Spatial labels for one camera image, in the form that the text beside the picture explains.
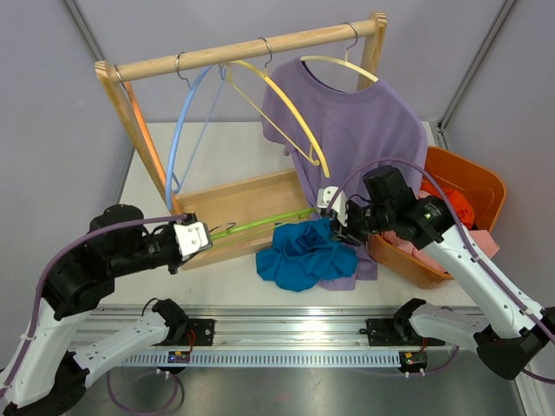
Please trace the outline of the green plastic hanger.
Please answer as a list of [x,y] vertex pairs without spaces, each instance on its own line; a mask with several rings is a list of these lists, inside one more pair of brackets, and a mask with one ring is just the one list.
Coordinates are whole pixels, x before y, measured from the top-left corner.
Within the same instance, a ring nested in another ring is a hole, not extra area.
[[224,241],[223,247],[237,242],[242,242],[252,237],[259,237],[268,232],[273,232],[276,228],[287,224],[295,224],[309,218],[315,214],[317,209],[314,207],[303,208],[295,211],[288,211],[275,214],[266,218],[260,218],[244,224],[235,224],[222,231],[210,231],[213,242]]

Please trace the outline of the purple t-shirt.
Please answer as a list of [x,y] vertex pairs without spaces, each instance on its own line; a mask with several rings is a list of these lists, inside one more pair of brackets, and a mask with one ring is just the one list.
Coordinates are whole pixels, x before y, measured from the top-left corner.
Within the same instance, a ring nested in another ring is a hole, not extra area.
[[[343,92],[318,80],[300,58],[275,68],[271,78],[304,117],[329,163],[330,177],[326,178],[321,168],[300,156],[266,120],[262,122],[264,137],[282,145],[291,156],[309,205],[316,205],[318,190],[327,186],[342,185],[348,197],[367,197],[361,166],[372,169],[390,158],[423,166],[428,141],[420,118],[385,81]],[[301,127],[269,88],[262,110],[303,150],[310,147]],[[317,285],[328,290],[353,290],[357,281],[377,278],[377,264],[366,247],[344,245],[358,257],[355,274]]]

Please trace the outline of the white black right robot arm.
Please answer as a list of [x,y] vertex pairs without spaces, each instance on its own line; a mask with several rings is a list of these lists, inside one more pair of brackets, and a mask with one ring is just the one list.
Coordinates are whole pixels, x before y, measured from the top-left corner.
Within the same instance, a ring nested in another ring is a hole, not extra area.
[[329,186],[319,190],[317,209],[331,219],[332,235],[343,243],[361,245],[372,234],[393,231],[439,263],[480,308],[482,315],[472,317],[414,298],[393,315],[402,344],[444,341],[475,352],[499,377],[515,379],[554,341],[554,310],[535,302],[494,264],[444,193],[418,199],[395,162],[363,175],[367,205]]

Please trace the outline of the blue t-shirt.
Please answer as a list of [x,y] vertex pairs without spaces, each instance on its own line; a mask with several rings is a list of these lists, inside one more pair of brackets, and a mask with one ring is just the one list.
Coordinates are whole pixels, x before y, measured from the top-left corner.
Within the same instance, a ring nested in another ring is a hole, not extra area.
[[356,252],[332,239],[327,218],[281,224],[269,249],[255,256],[256,271],[280,289],[301,292],[321,281],[352,277],[358,266]]

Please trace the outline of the orange t-shirt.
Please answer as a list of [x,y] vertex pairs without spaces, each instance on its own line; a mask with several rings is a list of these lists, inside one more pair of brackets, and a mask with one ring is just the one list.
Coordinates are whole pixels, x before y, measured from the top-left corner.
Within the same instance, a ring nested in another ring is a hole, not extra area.
[[[463,194],[456,189],[450,187],[442,187],[441,189],[454,208],[459,220],[469,230],[472,230],[475,226],[475,213],[471,204],[467,201]],[[427,179],[424,179],[421,182],[419,198],[425,198],[431,195],[441,198],[441,194],[438,192],[436,187]]]

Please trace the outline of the orange plastic hanger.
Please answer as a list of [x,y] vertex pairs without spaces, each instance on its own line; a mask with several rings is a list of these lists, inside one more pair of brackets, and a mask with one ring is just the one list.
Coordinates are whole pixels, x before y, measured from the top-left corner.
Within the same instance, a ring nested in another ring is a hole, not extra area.
[[131,108],[133,109],[133,112],[134,112],[134,117],[135,117],[135,119],[138,123],[142,139],[143,139],[143,141],[145,143],[145,146],[147,148],[148,156],[149,156],[150,160],[152,161],[153,168],[155,170],[155,175],[153,177],[153,182],[159,188],[159,190],[164,191],[165,186],[166,186],[166,171],[165,171],[165,168],[162,166],[162,164],[160,162],[160,156],[159,156],[159,154],[157,152],[157,149],[156,149],[156,147],[153,143],[152,136],[151,136],[150,131],[147,127],[147,123],[146,123],[144,115],[141,111],[141,108],[140,108],[139,102],[137,100],[137,97],[135,95],[135,92],[133,90],[132,84],[131,84],[130,81],[123,81],[122,80],[121,73],[120,73],[117,65],[114,66],[114,70],[115,70],[116,75],[118,77],[118,81],[120,82],[120,84],[123,86],[123,88],[125,89],[125,91],[127,93],[128,100],[129,100]]

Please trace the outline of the yellow plastic hanger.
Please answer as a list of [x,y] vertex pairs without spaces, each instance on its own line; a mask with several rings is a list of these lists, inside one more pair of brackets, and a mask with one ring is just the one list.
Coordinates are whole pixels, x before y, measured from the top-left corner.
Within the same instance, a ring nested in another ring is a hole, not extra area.
[[[330,168],[327,162],[327,159],[324,155],[323,149],[317,142],[316,136],[311,131],[308,123],[305,121],[304,117],[298,111],[297,107],[291,101],[289,96],[278,86],[276,82],[272,80],[269,76],[268,72],[268,65],[271,63],[273,59],[273,49],[271,44],[268,40],[264,37],[259,37],[259,40],[264,42],[264,45],[267,49],[269,59],[264,64],[264,69],[261,70],[254,66],[253,64],[245,61],[245,60],[235,60],[230,62],[225,62],[222,64],[223,69],[225,70],[225,80],[228,84],[234,88],[250,105],[254,108],[258,114],[266,120],[290,145],[297,151],[297,153],[302,156],[305,160],[307,160],[312,166],[319,166],[326,178],[330,177]],[[309,151],[304,151],[298,143],[292,139],[290,135],[288,135],[274,120],[272,120],[260,106],[258,106],[253,100],[251,100],[234,82],[233,80],[233,72],[232,66],[240,66],[242,68],[246,68],[255,74],[258,78],[260,78],[267,87],[278,97],[278,99],[284,104],[287,111],[293,116],[297,124],[301,127],[301,130],[304,132],[304,135],[309,141],[310,147]]]

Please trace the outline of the cream plastic hanger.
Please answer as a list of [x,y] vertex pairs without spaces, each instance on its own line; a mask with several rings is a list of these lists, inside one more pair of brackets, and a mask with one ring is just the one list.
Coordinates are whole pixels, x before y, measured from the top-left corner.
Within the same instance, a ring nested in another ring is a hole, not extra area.
[[345,23],[345,25],[348,25],[353,30],[355,34],[355,40],[352,44],[350,44],[345,49],[343,59],[325,56],[325,55],[303,55],[300,57],[300,61],[301,62],[327,62],[327,63],[335,64],[356,72],[357,74],[361,75],[365,81],[377,82],[378,81],[377,76],[373,75],[368,70],[363,69],[362,67],[357,66],[354,63],[349,61],[349,50],[357,45],[359,40],[359,33],[353,23]]

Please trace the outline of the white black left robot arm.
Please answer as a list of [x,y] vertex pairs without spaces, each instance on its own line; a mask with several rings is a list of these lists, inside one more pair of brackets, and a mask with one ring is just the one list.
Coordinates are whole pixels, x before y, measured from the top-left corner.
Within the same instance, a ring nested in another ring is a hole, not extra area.
[[79,327],[114,293],[115,280],[166,266],[170,273],[211,243],[193,214],[145,218],[132,205],[113,205],[89,231],[58,252],[36,286],[29,325],[1,372],[6,415],[62,415],[99,378],[130,355],[187,337],[188,316],[173,300],[123,330],[71,349]]

